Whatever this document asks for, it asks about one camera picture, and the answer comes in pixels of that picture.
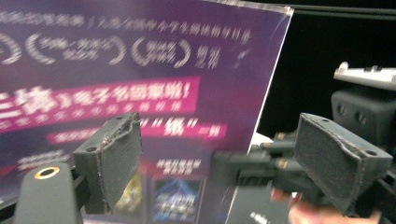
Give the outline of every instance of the black plastic part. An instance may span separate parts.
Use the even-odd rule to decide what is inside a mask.
[[[384,217],[396,223],[396,179],[395,174],[388,173],[385,178],[375,182],[373,202]]]
[[[294,157],[345,216],[366,217],[361,198],[387,173],[392,157],[331,120],[300,116]]]
[[[90,188],[91,197],[85,204],[87,213],[113,210],[137,172],[141,154],[137,113],[109,120],[73,153],[76,171],[87,177]]]
[[[82,223],[70,167],[65,163],[40,166],[23,179],[15,224]]]
[[[333,120],[386,150],[396,146],[396,92],[358,86],[332,95]]]
[[[261,143],[260,147],[271,154],[272,157],[292,157],[294,155],[295,140]]]
[[[0,223],[12,223],[16,206],[17,198],[0,204]]]

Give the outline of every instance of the black background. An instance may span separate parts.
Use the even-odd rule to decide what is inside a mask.
[[[396,8],[395,1],[256,2]],[[391,13],[393,21],[351,18],[347,14],[342,17],[329,13],[307,15],[296,9],[262,111],[258,132],[273,137],[276,132],[293,131],[297,128],[301,112],[331,119],[332,93],[352,85],[332,78],[341,62],[348,62],[350,68],[373,65],[396,67],[396,10]]]

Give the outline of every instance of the poster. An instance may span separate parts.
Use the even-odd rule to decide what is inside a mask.
[[[135,111],[144,155],[134,202],[118,213],[204,223],[211,155],[248,150],[292,12],[238,1],[1,1],[0,200],[18,196],[37,165],[73,164],[70,153],[107,119]]]

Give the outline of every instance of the gold ring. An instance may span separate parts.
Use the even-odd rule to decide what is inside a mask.
[[[51,177],[55,176],[56,174],[58,174],[60,170],[61,169],[59,169],[59,167],[57,167],[57,166],[47,167],[47,168],[42,169],[39,172],[37,172],[35,174],[35,178],[36,179],[48,179],[48,178],[51,178]]]

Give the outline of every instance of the finger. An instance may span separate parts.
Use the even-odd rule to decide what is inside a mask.
[[[280,189],[273,189],[271,191],[271,201],[272,202],[282,202],[289,198],[290,194],[286,193]]]
[[[334,207],[318,208],[305,202],[296,203],[289,212],[291,224],[376,224],[379,219],[379,212],[369,218],[343,217]]]
[[[346,224],[377,224],[381,218],[380,212],[373,212],[368,218],[344,217],[335,208],[320,210],[320,220],[323,224],[346,223]]]
[[[289,222],[290,224],[319,224],[319,210],[310,203],[294,203],[289,211]]]
[[[289,201],[289,209],[291,209],[295,204],[297,203],[302,203],[301,198],[303,197],[302,193],[296,194],[294,197],[292,197]]]

